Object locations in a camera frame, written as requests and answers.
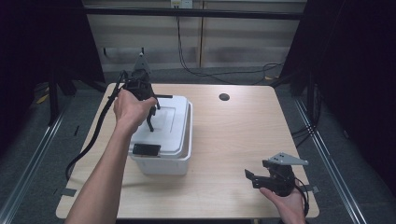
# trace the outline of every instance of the gray plastic part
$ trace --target gray plastic part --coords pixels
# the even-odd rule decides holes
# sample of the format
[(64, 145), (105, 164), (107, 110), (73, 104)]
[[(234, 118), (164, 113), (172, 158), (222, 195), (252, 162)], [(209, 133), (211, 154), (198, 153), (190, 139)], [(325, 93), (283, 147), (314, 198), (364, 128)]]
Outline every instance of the gray plastic part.
[(292, 157), (284, 152), (280, 152), (275, 156), (268, 159), (268, 161), (279, 164), (279, 165), (308, 165), (308, 161), (303, 161), (301, 159)]
[(151, 70), (149, 69), (149, 64), (146, 61), (146, 58), (143, 53), (139, 54), (139, 57), (136, 60), (136, 63), (134, 64), (134, 71), (143, 69), (145, 70), (149, 75), (151, 75)]

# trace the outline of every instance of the white plastic container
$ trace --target white plastic container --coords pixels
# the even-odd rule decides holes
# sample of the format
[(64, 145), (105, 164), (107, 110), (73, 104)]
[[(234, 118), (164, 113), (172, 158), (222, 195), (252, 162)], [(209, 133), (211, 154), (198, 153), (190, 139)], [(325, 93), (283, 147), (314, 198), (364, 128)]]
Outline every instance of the white plastic container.
[[(154, 132), (146, 122), (131, 140), (129, 156), (145, 175), (184, 175), (191, 157), (192, 104), (184, 96), (159, 98), (161, 109), (151, 117)], [(133, 154), (134, 144), (161, 145), (158, 156)]]

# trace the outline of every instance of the wall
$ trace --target wall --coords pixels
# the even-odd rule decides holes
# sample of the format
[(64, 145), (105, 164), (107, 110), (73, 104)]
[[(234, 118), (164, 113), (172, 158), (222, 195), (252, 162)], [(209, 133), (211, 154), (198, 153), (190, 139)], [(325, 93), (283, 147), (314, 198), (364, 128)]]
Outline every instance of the wall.
[[(170, 7), (170, 0), (84, 1), (85, 6)], [(303, 12), (304, 0), (193, 1), (193, 8)], [(174, 17), (88, 15), (104, 71), (120, 71), (145, 48), (151, 68), (179, 68)], [(180, 18), (188, 67), (262, 66), (284, 62), (298, 21)]]

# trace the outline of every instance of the electrical cable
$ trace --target electrical cable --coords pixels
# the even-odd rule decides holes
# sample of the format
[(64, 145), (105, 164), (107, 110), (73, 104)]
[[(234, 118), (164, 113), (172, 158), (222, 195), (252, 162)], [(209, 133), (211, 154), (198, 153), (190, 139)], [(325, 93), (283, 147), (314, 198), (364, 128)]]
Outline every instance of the electrical cable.
[(223, 72), (223, 73), (214, 73), (214, 74), (206, 74), (206, 73), (201, 73), (201, 72), (193, 72), (190, 70), (190, 68), (186, 65), (186, 62), (184, 61), (184, 55), (183, 55), (183, 48), (182, 48), (182, 44), (181, 44), (181, 36), (180, 36), (180, 18), (177, 17), (177, 39), (178, 39), (178, 56), (179, 56), (179, 60), (180, 60), (180, 64), (182, 65), (182, 67), (189, 72), (190, 74), (193, 74), (195, 76), (198, 77), (212, 77), (215, 80), (227, 83), (227, 84), (231, 84), (231, 85), (240, 85), (239, 83), (232, 83), (230, 81), (226, 81), (224, 79), (218, 78), (216, 76), (220, 76), (220, 75), (230, 75), (230, 74), (255, 74), (255, 73), (261, 73), (263, 74), (262, 78), (260, 78), (260, 80), (254, 82), (254, 83), (250, 83), (248, 85), (257, 85), (260, 82), (265, 80), (265, 72), (271, 69), (274, 69), (280, 65), (283, 65), (284, 63), (268, 63), (266, 65), (264, 65), (262, 67), (261, 70), (256, 70), (256, 71), (236, 71), (236, 72)]
[(294, 183), (294, 187), (301, 193), (301, 195), (303, 196), (303, 200), (304, 200), (304, 215), (306, 216), (306, 215), (308, 215), (308, 211), (309, 211), (309, 195), (308, 195), (308, 190), (306, 189), (306, 185), (303, 183), (303, 181), (301, 181), (299, 178), (297, 178), (297, 177), (294, 177), (297, 181), (299, 181), (302, 185), (303, 185), (303, 187), (304, 187), (304, 190), (305, 190), (305, 192), (306, 192), (306, 196), (305, 196), (305, 194), (304, 194), (304, 192), (303, 192), (303, 190), (297, 185), (297, 184), (295, 184)]
[(299, 147), (306, 139), (308, 139), (310, 134), (312, 132), (314, 132), (315, 129), (318, 127), (318, 122), (319, 122), (320, 113), (321, 113), (322, 96), (321, 96), (320, 91), (318, 90), (317, 86), (315, 88), (315, 96), (316, 96), (316, 98), (315, 98), (315, 111), (314, 111), (314, 116), (313, 116), (312, 122), (308, 126), (305, 126), (302, 129), (291, 133), (291, 135), (293, 136), (293, 139), (305, 136), (305, 138), (301, 142), (296, 144), (296, 147)]
[(125, 77), (127, 76), (127, 73), (126, 73), (125, 71), (121, 71), (121, 72), (120, 72), (119, 80), (117, 81), (117, 84), (116, 84), (116, 86), (114, 87), (113, 92), (112, 92), (111, 95), (108, 97), (108, 101), (107, 101), (107, 103), (105, 104), (105, 106), (104, 106), (104, 108), (103, 108), (103, 110), (102, 110), (102, 112), (101, 112), (101, 114), (100, 114), (100, 116), (99, 116), (99, 119), (98, 119), (98, 121), (97, 121), (97, 123), (96, 123), (96, 127), (95, 127), (95, 130), (94, 130), (94, 133), (93, 133), (93, 136), (92, 136), (92, 139), (91, 139), (90, 143), (84, 148), (84, 150), (82, 150), (82, 151), (81, 151), (72, 161), (70, 161), (70, 163), (67, 165), (66, 170), (65, 170), (66, 180), (69, 180), (69, 179), (70, 179), (71, 168), (72, 168), (72, 166), (73, 166), (74, 164), (76, 164), (76, 162), (78, 162), (82, 157), (84, 157), (84, 156), (91, 150), (93, 144), (95, 143), (95, 141), (96, 141), (96, 139), (97, 139), (97, 137), (98, 137), (98, 135), (99, 135), (99, 132), (100, 132), (100, 130), (101, 130), (101, 128), (102, 128), (102, 124), (103, 124), (103, 121), (104, 121), (104, 119), (105, 119), (106, 113), (107, 113), (108, 109), (111, 107), (111, 105), (113, 104), (114, 100), (116, 99), (117, 95), (118, 95), (119, 92), (120, 92), (119, 85), (120, 85), (120, 82), (121, 82), (123, 76), (125, 76)]

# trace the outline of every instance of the black cable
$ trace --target black cable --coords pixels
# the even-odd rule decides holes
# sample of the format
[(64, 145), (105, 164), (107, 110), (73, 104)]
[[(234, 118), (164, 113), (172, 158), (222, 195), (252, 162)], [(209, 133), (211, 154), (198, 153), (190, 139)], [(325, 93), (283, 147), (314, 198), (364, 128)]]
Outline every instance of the black cable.
[(295, 184), (294, 183), (294, 187), (301, 193), (301, 195), (303, 196), (303, 200), (304, 200), (304, 215), (306, 216), (306, 215), (308, 215), (308, 211), (309, 211), (309, 195), (308, 195), (308, 190), (306, 189), (306, 185), (303, 183), (303, 181), (301, 181), (299, 178), (297, 178), (297, 177), (294, 177), (297, 181), (299, 181), (302, 185), (303, 185), (303, 187), (304, 187), (304, 190), (305, 190), (305, 192), (306, 192), (306, 196), (305, 196), (305, 194), (304, 194), (304, 192), (303, 192), (303, 190), (297, 185), (297, 184)]
[(90, 143), (84, 148), (84, 150), (82, 150), (72, 161), (70, 161), (70, 163), (67, 165), (66, 170), (65, 170), (65, 176), (66, 176), (66, 180), (70, 179), (70, 175), (71, 175), (71, 168), (74, 164), (76, 164), (76, 162), (78, 162), (81, 158), (83, 158), (92, 148), (93, 144), (96, 142), (96, 139), (99, 135), (100, 129), (102, 128), (102, 124), (103, 121), (105, 119), (106, 113), (108, 111), (108, 109), (111, 107), (111, 104), (113, 104), (114, 100), (116, 99), (117, 95), (120, 92), (119, 89), (119, 85), (120, 82), (122, 80), (122, 77), (126, 76), (126, 72), (125, 71), (121, 71), (120, 72), (120, 76), (119, 76), (119, 80), (117, 81), (116, 86), (114, 87), (113, 92), (111, 93), (111, 95), (108, 97), (108, 101), (105, 104), (99, 119), (96, 123), (96, 127), (95, 127), (95, 131), (93, 133), (92, 139), (90, 141)]
[(299, 147), (308, 137), (315, 131), (315, 129), (318, 127), (319, 123), (319, 118), (320, 118), (320, 113), (321, 113), (321, 103), (322, 103), (322, 96), (320, 94), (320, 91), (318, 90), (318, 87), (315, 89), (315, 112), (314, 112), (314, 117), (313, 120), (309, 123), (308, 126), (303, 127), (302, 129), (291, 133), (293, 136), (293, 139), (300, 138), (302, 136), (305, 136), (305, 138), (296, 145), (296, 147)]
[(296, 71), (292, 72), (291, 74), (289, 74), (288, 76), (283, 76), (283, 77), (277, 79), (276, 81), (271, 83), (269, 86), (275, 89), (276, 87), (280, 86), (281, 84), (291, 81), (292, 78), (299, 76), (300, 74), (301, 74), (301, 71), (296, 70)]
[(201, 72), (193, 72), (190, 70), (190, 68), (186, 65), (186, 62), (184, 61), (184, 55), (183, 55), (183, 48), (182, 48), (182, 44), (181, 44), (181, 36), (180, 36), (180, 19), (179, 17), (177, 17), (177, 40), (178, 40), (178, 56), (179, 56), (179, 60), (180, 60), (180, 64), (181, 66), (190, 74), (193, 74), (195, 76), (198, 77), (212, 77), (218, 81), (227, 83), (227, 84), (231, 84), (231, 85), (240, 85), (239, 83), (232, 83), (229, 81), (226, 81), (224, 79), (218, 78), (216, 76), (220, 76), (220, 75), (230, 75), (230, 74), (254, 74), (254, 73), (260, 73), (262, 72), (263, 76), (260, 80), (254, 82), (254, 83), (250, 83), (248, 85), (257, 85), (260, 82), (265, 80), (265, 71), (274, 69), (280, 65), (283, 65), (283, 63), (268, 63), (265, 66), (262, 67), (261, 70), (256, 70), (256, 71), (236, 71), (236, 72), (223, 72), (223, 73), (214, 73), (214, 74), (206, 74), (206, 73), (201, 73)]

